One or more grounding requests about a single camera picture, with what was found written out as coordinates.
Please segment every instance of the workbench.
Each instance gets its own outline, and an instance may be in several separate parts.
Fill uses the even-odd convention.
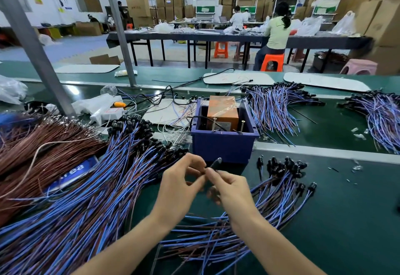
[[[155,33],[153,31],[143,32],[143,33],[130,33],[125,32],[126,41],[130,43],[132,48],[132,53],[134,57],[135,65],[137,66],[137,60],[134,50],[134,45],[147,45],[147,49],[149,52],[150,65],[153,66],[153,56],[151,53],[151,45],[150,40],[161,40],[161,48],[163,60],[165,60],[165,52],[164,52],[164,40],[186,40],[187,41],[187,67],[190,68],[190,46],[194,47],[194,61],[196,61],[196,45],[205,45],[206,46],[206,63],[205,68],[207,69],[208,62],[211,57],[211,42],[219,41],[234,41],[244,43],[244,55],[243,55],[243,70],[247,68],[247,55],[250,52],[250,48],[260,49],[263,47],[269,37],[264,37],[262,35],[230,35],[224,34],[223,30],[209,30],[215,34],[202,34],[202,33]],[[197,44],[197,41],[205,41],[205,44]],[[261,45],[250,45],[251,43],[261,43]],[[330,55],[333,49],[342,49],[342,50],[352,50],[352,49],[361,49],[367,47],[372,43],[372,38],[370,37],[344,37],[339,35],[331,34],[326,31],[319,31],[315,36],[310,37],[302,37],[291,35],[287,40],[287,48],[290,48],[288,60],[292,55],[293,49],[306,49],[306,54],[304,57],[304,61],[301,67],[300,72],[303,72],[304,66],[306,65],[307,57],[310,52],[310,49],[328,49],[327,56],[324,58],[324,63],[322,65],[321,73],[323,73],[328,56]],[[107,44],[109,48],[116,47],[119,45],[119,40],[116,32],[111,32],[107,37]]]
[[[114,84],[130,94],[158,93],[173,81],[194,80],[204,73],[217,72],[210,69],[182,69],[161,67],[138,67],[136,80],[141,88],[130,88],[127,77],[114,77],[114,72],[104,74],[57,74],[73,100],[91,98],[100,94],[104,85]],[[275,81],[283,80],[283,73],[267,73]],[[0,75],[13,77],[28,85],[27,99],[54,103],[48,91],[40,83],[32,65],[28,62],[5,61],[0,64]],[[400,93],[400,77],[343,76],[363,81],[373,90],[382,87],[385,92]],[[209,96],[229,89],[226,85],[209,85],[197,81],[177,89],[179,96]],[[258,183],[256,160],[264,156],[264,162],[272,156],[282,161],[286,156],[308,163],[302,182],[317,182],[317,190],[298,215],[283,228],[282,233],[309,259],[329,275],[397,275],[400,273],[398,245],[400,244],[400,215],[395,211],[400,196],[398,169],[400,157],[383,151],[377,153],[371,137],[363,141],[353,136],[351,129],[366,128],[366,120],[360,114],[336,107],[351,93],[317,87],[305,87],[310,93],[327,102],[324,107],[295,106],[305,116],[291,112],[299,121],[300,133],[289,139],[296,145],[287,146],[263,141],[255,143],[249,163],[245,166],[224,165],[224,170],[241,174],[250,187]],[[21,106],[0,104],[4,109],[21,109]],[[359,161],[363,170],[352,173],[353,159]],[[135,204],[136,225],[153,207],[158,185],[144,188]],[[205,217],[222,213],[200,193],[190,212]],[[149,274],[153,264],[153,250],[139,265],[135,274]],[[169,275],[181,263],[180,259],[168,259],[156,264],[154,274]],[[221,270],[227,263],[213,266],[209,274]],[[199,265],[187,264],[178,274],[197,274]],[[233,274],[231,268],[226,274]],[[264,274],[262,266],[253,255],[237,264],[237,274]]]

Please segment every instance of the pink plastic stool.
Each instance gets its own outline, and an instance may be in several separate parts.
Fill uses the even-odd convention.
[[[350,59],[340,74],[347,75],[375,75],[376,67],[378,64],[376,62],[364,59]]]

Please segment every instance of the forearm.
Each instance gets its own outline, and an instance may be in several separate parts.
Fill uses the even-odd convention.
[[[269,275],[325,274],[262,216],[249,220],[239,235]]]
[[[93,257],[73,275],[129,275],[170,229],[148,215],[128,234]]]

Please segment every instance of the metal pole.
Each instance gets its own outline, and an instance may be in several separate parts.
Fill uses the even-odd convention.
[[[76,116],[71,105],[71,98],[65,92],[56,72],[54,72],[53,66],[47,58],[37,34],[30,25],[22,5],[18,0],[0,0],[0,10],[6,16],[44,86],[56,98],[58,110],[65,116]]]
[[[120,47],[122,51],[122,56],[124,58],[125,67],[127,71],[127,76],[129,78],[129,83],[132,87],[136,86],[135,75],[133,74],[132,61],[129,55],[128,44],[126,42],[123,21],[120,16],[120,11],[118,9],[118,0],[108,0],[110,2],[111,12],[114,16],[114,22],[117,30],[118,40],[120,42]]]

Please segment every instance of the yellow-green shirt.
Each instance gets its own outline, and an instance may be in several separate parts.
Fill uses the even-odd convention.
[[[274,17],[270,20],[267,30],[264,32],[264,36],[270,37],[267,42],[267,47],[276,50],[285,49],[289,34],[290,27],[285,29],[282,16]]]

